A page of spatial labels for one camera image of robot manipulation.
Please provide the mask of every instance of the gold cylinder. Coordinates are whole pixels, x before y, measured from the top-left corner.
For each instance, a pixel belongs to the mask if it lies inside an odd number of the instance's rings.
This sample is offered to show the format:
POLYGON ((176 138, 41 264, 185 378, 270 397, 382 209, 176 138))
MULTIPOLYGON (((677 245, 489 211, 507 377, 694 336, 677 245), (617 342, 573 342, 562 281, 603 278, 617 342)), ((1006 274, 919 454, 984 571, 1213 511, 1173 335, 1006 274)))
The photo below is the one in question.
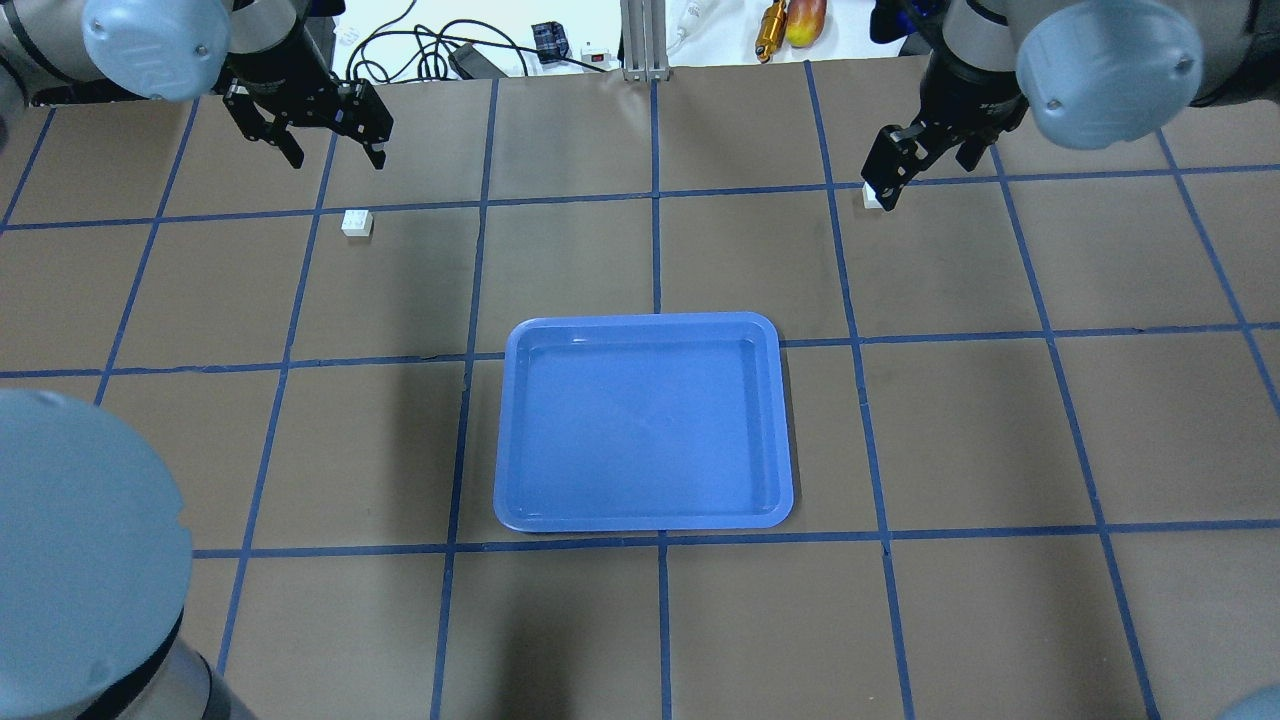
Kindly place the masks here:
POLYGON ((786 0, 776 0, 764 10, 760 18, 760 35, 755 37, 755 59, 768 63, 773 54, 782 46, 782 37, 787 29, 786 0))

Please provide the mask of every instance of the power adapter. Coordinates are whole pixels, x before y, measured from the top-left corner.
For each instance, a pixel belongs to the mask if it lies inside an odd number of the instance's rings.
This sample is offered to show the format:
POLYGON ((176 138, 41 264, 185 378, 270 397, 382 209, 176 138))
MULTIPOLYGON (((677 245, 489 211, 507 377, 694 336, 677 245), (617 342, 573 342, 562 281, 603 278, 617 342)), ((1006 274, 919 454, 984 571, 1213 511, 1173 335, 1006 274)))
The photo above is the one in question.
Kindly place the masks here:
POLYGON ((467 42, 457 50, 449 53, 449 67, 458 73, 462 79, 493 79, 507 77, 507 73, 498 69, 485 58, 476 46, 467 42))

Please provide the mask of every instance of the black cable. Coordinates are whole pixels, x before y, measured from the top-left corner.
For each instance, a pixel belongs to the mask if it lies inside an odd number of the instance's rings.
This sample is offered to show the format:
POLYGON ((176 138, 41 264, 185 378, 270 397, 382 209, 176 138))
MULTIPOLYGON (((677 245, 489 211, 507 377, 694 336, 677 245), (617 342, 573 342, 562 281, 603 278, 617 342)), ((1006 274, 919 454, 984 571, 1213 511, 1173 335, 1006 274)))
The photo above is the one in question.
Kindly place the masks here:
POLYGON ((387 68, 381 63, 376 63, 374 60, 360 60, 358 63, 356 63, 353 69, 358 72, 361 67, 378 68, 379 70, 381 70, 383 77, 379 79, 376 76, 370 73, 369 79, 374 82, 392 82, 399 76, 404 74, 404 70, 407 70, 412 64, 413 64, 413 58, 410 58, 410 60, 404 63, 404 65, 401 67, 401 69, 388 74, 387 68))
POLYGON ((453 53, 460 47, 460 45, 440 40, 440 35, 438 32, 424 24, 413 26, 413 40, 417 41, 419 79, 449 79, 449 61, 440 54, 440 47, 443 46, 447 53, 453 53), (422 40, 422 35, 434 40, 428 44, 422 40))
MULTIPOLYGON (((404 12, 403 13, 401 13, 399 15, 397 15, 396 19, 388 20, 388 22, 378 26, 378 28, 374 29, 374 32, 369 33, 369 37, 361 40, 360 44, 356 45, 351 50, 351 56, 347 58, 347 73, 346 73, 347 79, 355 79, 355 77, 352 76, 352 72, 353 72, 352 65, 355 64, 356 54, 357 53, 360 54, 361 61, 367 61, 365 59, 365 47, 367 47, 369 44, 372 42, 374 38, 378 37, 380 32, 383 32, 384 29, 387 29, 387 28, 392 27, 393 24, 396 24, 396 23, 403 20, 404 18, 407 18, 408 14, 413 12, 413 6, 415 5, 417 5, 417 0, 410 0, 408 5, 404 6, 404 12)), ((383 68, 383 74, 385 74, 385 73, 387 73, 387 68, 383 68)))
MULTIPOLYGON (((374 40, 379 40, 381 37, 392 37, 392 36, 397 36, 397 35, 412 35, 412 36, 426 35, 429 37, 433 37, 433 38, 438 40, 447 49, 449 47, 449 44, 454 44, 456 45, 456 44, 462 44, 462 42, 470 42, 472 45, 483 45, 483 46, 486 46, 486 47, 500 47, 500 49, 504 49, 504 50, 515 50, 515 51, 521 53, 521 54, 524 54, 524 53, 529 53, 530 55, 536 55, 538 54, 538 50, 534 50, 532 47, 525 47, 525 46, 521 46, 521 45, 516 45, 515 42, 511 42, 511 44, 490 42, 490 41, 486 41, 486 40, 476 40, 474 37, 461 37, 461 36, 454 36, 454 35, 444 35, 443 32, 442 33, 435 33, 435 32, 429 31, 425 27, 421 28, 421 29, 415 28, 415 29, 388 29, 388 31, 381 31, 381 32, 378 32, 375 35, 371 35, 371 36, 366 37, 364 41, 361 41, 361 44, 360 44, 360 46, 357 46, 357 49, 362 49, 364 46, 367 46, 374 40)), ((422 56, 421 51, 416 53, 413 55, 413 58, 410 59, 410 63, 412 64, 415 60, 420 61, 421 56, 422 56)), ((572 65, 586 68, 589 70, 595 70, 598 73, 607 72, 604 68, 599 68, 599 67, 591 65, 589 63, 582 63, 580 60, 575 60, 573 58, 564 56, 564 58, 561 58, 561 60, 563 60, 566 63, 570 63, 572 65)), ((381 65, 379 65, 378 63, 374 63, 372 60, 362 60, 362 63, 367 63, 370 67, 375 67, 376 65, 376 67, 381 68, 381 65)), ((348 68, 351 68, 351 67, 352 67, 352 63, 348 61, 348 68)), ((381 68, 381 70, 383 70, 383 76, 387 77, 387 69, 381 68)), ((348 79, 355 79, 355 78, 348 73, 348 79)), ((428 78, 428 79, 443 79, 443 78, 435 78, 435 77, 433 77, 433 78, 428 78)))
POLYGON ((360 68, 369 68, 369 79, 371 79, 374 82, 380 82, 379 77, 378 77, 378 72, 383 73, 383 78, 387 77, 387 68, 384 68, 380 63, 375 63, 374 60, 360 60, 358 63, 356 63, 356 65, 355 65, 353 69, 355 69, 355 72, 358 73, 360 68))
MULTIPOLYGON (((457 20, 449 20, 449 22, 444 23, 444 27, 440 28, 440 35, 442 36, 447 35, 449 32, 449 28, 453 27, 453 26, 463 26, 463 24, 465 26, 477 26, 477 27, 483 27, 485 29, 493 31, 495 35, 502 36, 502 38, 506 40, 507 44, 512 49, 517 47, 516 41, 512 40, 511 36, 507 35, 506 32, 502 32, 500 29, 493 27, 489 23, 480 22, 480 20, 472 20, 472 19, 468 19, 468 18, 462 18, 462 19, 457 19, 457 20)), ((525 63, 525 54, 520 53, 517 50, 516 51, 516 58, 520 59, 520 68, 525 72, 525 77, 529 77, 529 65, 525 63)))

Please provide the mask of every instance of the metal frame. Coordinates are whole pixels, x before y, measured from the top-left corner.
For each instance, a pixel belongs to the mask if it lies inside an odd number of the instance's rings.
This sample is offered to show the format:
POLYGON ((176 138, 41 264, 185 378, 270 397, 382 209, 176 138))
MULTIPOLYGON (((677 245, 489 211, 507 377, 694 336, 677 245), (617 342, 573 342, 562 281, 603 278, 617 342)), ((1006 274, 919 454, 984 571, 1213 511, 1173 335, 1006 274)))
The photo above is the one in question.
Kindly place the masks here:
POLYGON ((669 79, 666 0, 620 0, 622 5, 622 77, 669 79))

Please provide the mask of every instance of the yellow object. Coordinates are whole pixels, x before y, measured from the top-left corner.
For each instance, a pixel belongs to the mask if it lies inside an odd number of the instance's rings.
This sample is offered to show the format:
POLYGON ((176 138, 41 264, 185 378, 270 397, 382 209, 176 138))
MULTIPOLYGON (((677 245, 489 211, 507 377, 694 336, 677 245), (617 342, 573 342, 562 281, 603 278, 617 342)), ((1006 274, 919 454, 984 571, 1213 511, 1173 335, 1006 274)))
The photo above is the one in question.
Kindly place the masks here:
POLYGON ((827 0, 791 0, 787 5, 787 42, 808 47, 827 24, 827 0))
POLYGON ((786 0, 774 0, 760 18, 760 35, 755 37, 755 59, 768 63, 782 46, 782 35, 787 27, 786 0))

